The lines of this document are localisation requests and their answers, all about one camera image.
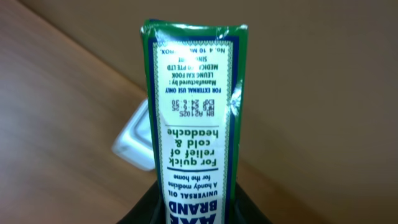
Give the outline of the green white small box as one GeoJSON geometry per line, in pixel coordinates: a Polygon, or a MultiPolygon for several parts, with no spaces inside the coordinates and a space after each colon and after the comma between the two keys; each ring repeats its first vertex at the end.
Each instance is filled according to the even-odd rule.
{"type": "Polygon", "coordinates": [[[141,28],[166,223],[231,223],[248,27],[148,20],[141,28]]]}

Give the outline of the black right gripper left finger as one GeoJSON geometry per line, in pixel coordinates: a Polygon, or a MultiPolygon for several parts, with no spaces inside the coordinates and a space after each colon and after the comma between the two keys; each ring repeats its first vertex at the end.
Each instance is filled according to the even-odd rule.
{"type": "Polygon", "coordinates": [[[117,224],[165,224],[165,204],[157,181],[117,224]]]}

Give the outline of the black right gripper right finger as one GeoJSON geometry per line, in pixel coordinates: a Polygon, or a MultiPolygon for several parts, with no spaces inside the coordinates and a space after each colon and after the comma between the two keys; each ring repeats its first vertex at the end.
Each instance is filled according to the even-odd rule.
{"type": "Polygon", "coordinates": [[[238,183],[235,186],[232,224],[272,224],[238,183]]]}

